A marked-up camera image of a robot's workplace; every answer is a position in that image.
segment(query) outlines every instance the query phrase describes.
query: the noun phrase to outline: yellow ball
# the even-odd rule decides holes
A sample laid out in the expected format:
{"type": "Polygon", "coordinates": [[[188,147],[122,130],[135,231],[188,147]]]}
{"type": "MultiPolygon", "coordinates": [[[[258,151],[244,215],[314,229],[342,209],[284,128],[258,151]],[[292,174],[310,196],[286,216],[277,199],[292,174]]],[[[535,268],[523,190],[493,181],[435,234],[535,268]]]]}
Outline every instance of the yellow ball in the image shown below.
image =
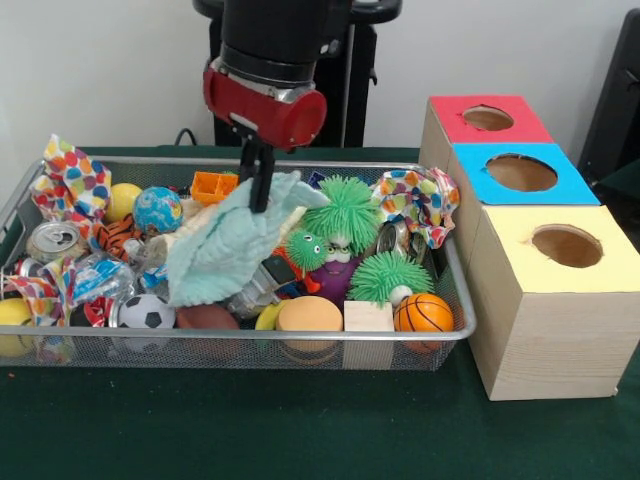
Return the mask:
{"type": "Polygon", "coordinates": [[[107,207],[107,223],[119,222],[133,212],[133,204],[142,190],[132,183],[118,183],[111,187],[111,201],[107,207]]]}
{"type": "MultiPolygon", "coordinates": [[[[0,301],[0,325],[33,327],[29,307],[21,298],[0,301]]],[[[0,335],[0,357],[21,357],[33,350],[30,335],[0,335]]]]}

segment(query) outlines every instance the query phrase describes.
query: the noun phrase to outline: black cable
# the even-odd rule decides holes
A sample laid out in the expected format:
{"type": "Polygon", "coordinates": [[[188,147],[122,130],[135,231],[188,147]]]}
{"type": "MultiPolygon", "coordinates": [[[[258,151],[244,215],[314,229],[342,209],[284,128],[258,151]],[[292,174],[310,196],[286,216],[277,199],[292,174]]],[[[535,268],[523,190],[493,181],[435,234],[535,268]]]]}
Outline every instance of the black cable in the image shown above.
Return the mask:
{"type": "Polygon", "coordinates": [[[176,137],[176,141],[173,142],[173,144],[175,146],[180,145],[180,142],[182,141],[182,137],[184,137],[185,134],[189,135],[189,139],[191,140],[191,144],[193,146],[197,146],[198,145],[198,141],[196,140],[196,136],[193,134],[193,132],[189,128],[183,128],[182,130],[180,130],[180,133],[178,133],[178,136],[176,137]]]}

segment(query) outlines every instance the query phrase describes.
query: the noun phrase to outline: white wall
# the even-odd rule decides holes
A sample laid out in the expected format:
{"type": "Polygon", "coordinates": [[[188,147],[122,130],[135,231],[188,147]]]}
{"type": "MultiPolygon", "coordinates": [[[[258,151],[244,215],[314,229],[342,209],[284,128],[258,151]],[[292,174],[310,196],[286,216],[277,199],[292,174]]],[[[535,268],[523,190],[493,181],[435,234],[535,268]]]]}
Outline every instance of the white wall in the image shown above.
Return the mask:
{"type": "MultiPolygon", "coordinates": [[[[367,145],[418,146],[430,94],[521,93],[577,159],[634,0],[404,3],[378,28],[367,145]]],[[[0,203],[52,132],[158,145],[189,126],[211,142],[207,27],[189,0],[0,0],[0,203]]]]}
{"type": "Polygon", "coordinates": [[[627,11],[637,0],[405,0],[378,27],[367,145],[418,145],[429,95],[521,94],[579,159],[627,11]]]}
{"type": "Polygon", "coordinates": [[[208,25],[190,0],[0,0],[0,203],[53,132],[159,145],[188,126],[212,142],[208,25]]]}

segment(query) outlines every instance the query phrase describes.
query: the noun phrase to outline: metal wire basket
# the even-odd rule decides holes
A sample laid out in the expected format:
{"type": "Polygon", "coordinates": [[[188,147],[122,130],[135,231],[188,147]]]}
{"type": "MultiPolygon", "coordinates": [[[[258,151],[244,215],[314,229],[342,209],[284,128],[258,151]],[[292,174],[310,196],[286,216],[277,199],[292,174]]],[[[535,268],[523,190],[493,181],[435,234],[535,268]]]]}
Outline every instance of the metal wire basket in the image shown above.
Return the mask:
{"type": "MultiPolygon", "coordinates": [[[[102,158],[113,183],[185,186],[194,172],[237,169],[237,160],[184,158],[102,158]]],[[[279,171],[299,170],[356,176],[368,184],[393,169],[423,171],[415,164],[279,161],[279,171]]],[[[26,239],[42,221],[29,196],[29,185],[42,173],[43,162],[27,172],[0,212],[0,258],[11,265],[24,251],[26,239]]],[[[425,260],[436,280],[436,294],[452,308],[455,329],[446,333],[265,332],[254,330],[138,330],[83,327],[0,326],[3,341],[33,343],[20,357],[3,357],[5,366],[153,367],[153,368],[322,368],[365,370],[438,369],[456,342],[476,327],[473,304],[454,243],[425,260]]]]}

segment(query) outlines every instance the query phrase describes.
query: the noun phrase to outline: black stand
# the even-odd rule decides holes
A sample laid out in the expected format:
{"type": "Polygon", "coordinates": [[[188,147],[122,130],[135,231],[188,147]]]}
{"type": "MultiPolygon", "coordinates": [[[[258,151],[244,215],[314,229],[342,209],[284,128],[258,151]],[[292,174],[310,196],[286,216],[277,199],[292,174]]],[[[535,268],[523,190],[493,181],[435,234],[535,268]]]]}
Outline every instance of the black stand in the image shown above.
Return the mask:
{"type": "Polygon", "coordinates": [[[592,182],[640,158],[640,9],[624,21],[578,168],[592,182]]]}

